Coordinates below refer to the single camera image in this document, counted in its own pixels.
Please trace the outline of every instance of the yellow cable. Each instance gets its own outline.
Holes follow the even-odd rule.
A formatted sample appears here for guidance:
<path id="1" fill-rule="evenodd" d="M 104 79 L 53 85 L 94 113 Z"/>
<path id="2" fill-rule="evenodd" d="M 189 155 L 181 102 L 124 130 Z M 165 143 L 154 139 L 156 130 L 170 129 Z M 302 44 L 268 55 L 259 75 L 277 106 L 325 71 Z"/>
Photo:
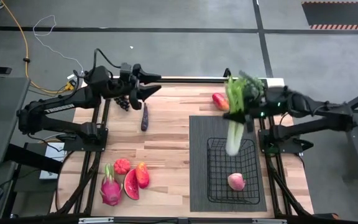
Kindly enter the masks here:
<path id="1" fill-rule="evenodd" d="M 29 46 L 27 44 L 27 39 L 24 35 L 24 32 L 23 32 L 23 29 L 22 27 L 20 26 L 19 22 L 17 21 L 16 17 L 13 15 L 13 13 L 11 12 L 11 10 L 9 10 L 9 8 L 6 6 L 6 4 L 4 3 L 3 0 L 1 0 L 2 4 L 4 5 L 4 7 L 6 8 L 6 10 L 8 11 L 8 13 L 11 15 L 12 19 L 15 21 L 16 25 L 18 26 L 20 32 L 22 33 L 22 36 L 23 36 L 23 40 L 24 40 L 24 44 L 25 44 L 25 58 L 26 59 L 29 59 Z M 24 62 L 25 63 L 25 76 L 30 79 L 29 77 L 29 73 L 28 73 L 28 69 L 29 69 L 29 63 L 28 62 Z M 46 89 L 43 89 L 41 87 L 39 87 L 37 84 L 35 84 L 33 81 L 31 81 L 31 84 L 33 86 L 35 86 L 37 89 L 41 90 L 41 91 L 44 91 L 46 93 L 51 93 L 51 94 L 57 94 L 57 93 L 64 93 L 66 92 L 67 90 L 62 90 L 62 91 L 49 91 L 49 90 L 46 90 Z"/>

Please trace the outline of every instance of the orange striped tape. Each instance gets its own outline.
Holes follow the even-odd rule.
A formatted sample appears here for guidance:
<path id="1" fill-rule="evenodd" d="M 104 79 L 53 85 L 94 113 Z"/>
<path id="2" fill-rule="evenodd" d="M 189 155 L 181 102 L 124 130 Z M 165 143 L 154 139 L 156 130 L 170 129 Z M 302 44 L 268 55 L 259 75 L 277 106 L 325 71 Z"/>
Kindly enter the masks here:
<path id="1" fill-rule="evenodd" d="M 315 4 L 315 3 L 325 3 L 325 4 L 357 4 L 356 1 L 351 2 L 339 2 L 339 1 L 310 1 L 310 2 L 301 2 L 302 4 Z"/>
<path id="2" fill-rule="evenodd" d="M 358 25 L 315 24 L 310 26 L 310 29 L 358 30 Z"/>

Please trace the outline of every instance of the black rubber mat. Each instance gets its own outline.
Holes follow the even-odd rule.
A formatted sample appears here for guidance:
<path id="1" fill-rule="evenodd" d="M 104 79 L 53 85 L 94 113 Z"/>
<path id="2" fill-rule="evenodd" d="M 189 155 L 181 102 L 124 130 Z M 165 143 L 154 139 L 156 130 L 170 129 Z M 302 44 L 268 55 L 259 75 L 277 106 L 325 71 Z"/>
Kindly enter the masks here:
<path id="1" fill-rule="evenodd" d="M 303 2 L 312 29 L 358 30 L 358 2 Z"/>
<path id="2" fill-rule="evenodd" d="M 255 146 L 254 151 L 250 151 L 250 148 L 246 145 L 244 148 L 244 155 L 248 156 L 248 153 L 253 153 L 252 157 L 255 157 L 255 170 L 252 168 L 249 173 L 247 166 L 240 167 L 239 170 L 233 170 L 233 172 L 247 173 L 249 185 L 246 185 L 244 195 L 241 197 L 247 197 L 249 204 L 246 202 L 241 203 L 221 203 L 213 202 L 213 197 L 221 196 L 209 194 L 208 184 L 211 184 L 211 180 L 208 180 L 208 146 L 212 146 L 211 138 L 225 139 L 227 137 L 228 121 L 223 120 L 220 116 L 190 116 L 190 211 L 191 212 L 264 212 L 266 209 L 265 194 L 262 182 L 262 173 L 260 171 L 259 152 L 256 145 L 255 133 L 247 133 L 244 131 L 243 139 L 248 139 L 247 142 L 252 142 Z"/>

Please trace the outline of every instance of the watermelon slice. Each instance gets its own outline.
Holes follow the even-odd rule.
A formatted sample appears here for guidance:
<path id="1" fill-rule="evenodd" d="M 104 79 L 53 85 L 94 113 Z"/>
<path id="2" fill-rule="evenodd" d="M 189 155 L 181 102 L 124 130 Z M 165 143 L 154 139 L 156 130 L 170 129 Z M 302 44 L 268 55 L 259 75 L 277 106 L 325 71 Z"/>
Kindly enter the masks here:
<path id="1" fill-rule="evenodd" d="M 130 199 L 139 199 L 139 186 L 137 185 L 135 169 L 130 170 L 125 176 L 124 190 Z"/>

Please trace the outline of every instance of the wire basket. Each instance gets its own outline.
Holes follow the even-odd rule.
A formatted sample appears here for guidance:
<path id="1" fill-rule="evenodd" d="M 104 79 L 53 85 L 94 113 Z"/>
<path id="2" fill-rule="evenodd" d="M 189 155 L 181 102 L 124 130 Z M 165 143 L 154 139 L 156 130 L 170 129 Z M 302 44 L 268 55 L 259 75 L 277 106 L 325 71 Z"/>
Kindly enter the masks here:
<path id="1" fill-rule="evenodd" d="M 226 154 L 225 138 L 209 138 L 207 145 L 208 200 L 216 203 L 258 204 L 258 158 L 254 142 L 243 139 L 236 156 Z M 235 191 L 227 183 L 227 177 L 233 173 L 244 176 L 246 186 L 243 190 Z"/>

